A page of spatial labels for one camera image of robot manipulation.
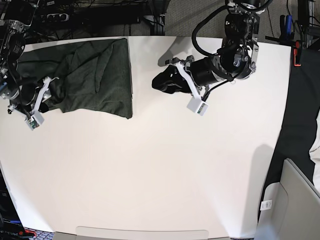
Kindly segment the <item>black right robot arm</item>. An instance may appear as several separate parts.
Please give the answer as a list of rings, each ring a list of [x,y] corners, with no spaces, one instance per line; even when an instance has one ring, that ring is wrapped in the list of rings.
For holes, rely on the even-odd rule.
[[[0,11],[0,97],[9,101],[8,114],[16,113],[34,130],[41,126],[52,97],[50,84],[57,80],[45,76],[22,77],[18,60],[26,48],[25,35],[31,27],[39,1],[6,0]]]

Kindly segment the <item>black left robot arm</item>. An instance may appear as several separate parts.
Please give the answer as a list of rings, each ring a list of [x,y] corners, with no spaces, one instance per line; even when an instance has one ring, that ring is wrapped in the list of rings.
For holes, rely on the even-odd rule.
[[[203,116],[209,108],[207,100],[213,90],[235,80],[245,80],[256,72],[260,15],[270,4],[270,0],[225,1],[192,32],[192,45],[204,57],[195,60],[190,55],[186,59],[166,60],[167,68],[152,80],[152,88],[166,94],[190,94],[187,108]],[[225,38],[221,48],[211,53],[200,47],[197,34],[223,11],[228,12],[224,21]]]

